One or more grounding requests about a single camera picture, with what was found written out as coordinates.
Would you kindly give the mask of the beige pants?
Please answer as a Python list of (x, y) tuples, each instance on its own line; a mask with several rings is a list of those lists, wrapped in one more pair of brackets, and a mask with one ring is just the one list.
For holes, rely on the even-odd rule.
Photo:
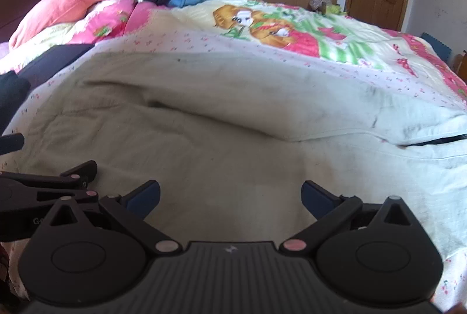
[(466, 113), (233, 53), (97, 53), (24, 129), (15, 172), (94, 160), (94, 187), (155, 179), (148, 221), (180, 241), (276, 240), (303, 229), (299, 191), (402, 197), (443, 256), (466, 246)]

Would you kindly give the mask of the black garment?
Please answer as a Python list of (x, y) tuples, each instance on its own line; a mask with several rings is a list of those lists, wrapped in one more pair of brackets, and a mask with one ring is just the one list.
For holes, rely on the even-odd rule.
[(30, 91), (31, 85), (14, 71), (0, 76), (0, 131), (1, 134), (21, 107)]

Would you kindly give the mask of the floral cartoon bed quilt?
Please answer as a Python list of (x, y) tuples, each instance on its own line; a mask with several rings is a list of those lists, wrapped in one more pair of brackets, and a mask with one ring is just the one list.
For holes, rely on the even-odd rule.
[[(1, 59), (1, 70), (19, 71), (54, 45), (84, 41), (94, 48), (29, 93), (8, 132), (24, 134), (54, 89), (97, 53), (256, 56), (466, 113), (466, 85), (423, 39), (343, 15), (258, 0), (208, 0), (183, 8), (105, 0), (82, 20), (50, 26), (10, 51)], [(447, 308), (466, 301), (466, 246), (442, 258), (434, 300)]]

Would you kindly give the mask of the blue foam mat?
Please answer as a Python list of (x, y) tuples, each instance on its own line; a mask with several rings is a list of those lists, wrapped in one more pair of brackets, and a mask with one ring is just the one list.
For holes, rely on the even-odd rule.
[(449, 46), (447, 46), (446, 44), (444, 44), (443, 42), (426, 32), (422, 33), (421, 38), (424, 39), (428, 44), (430, 44), (437, 56), (443, 62), (448, 63), (452, 53), (452, 49)]

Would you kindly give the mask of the wooden nightstand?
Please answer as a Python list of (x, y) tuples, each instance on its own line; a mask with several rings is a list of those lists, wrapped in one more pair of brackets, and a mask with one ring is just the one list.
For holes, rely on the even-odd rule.
[(453, 58), (453, 70), (455, 74), (463, 81), (467, 82), (467, 52), (457, 54)]

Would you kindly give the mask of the clear plastic bag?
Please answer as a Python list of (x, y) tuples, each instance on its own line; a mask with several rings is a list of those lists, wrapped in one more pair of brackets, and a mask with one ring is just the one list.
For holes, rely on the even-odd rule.
[(333, 4), (333, 0), (309, 0), (309, 9), (313, 12), (324, 15), (329, 6)]

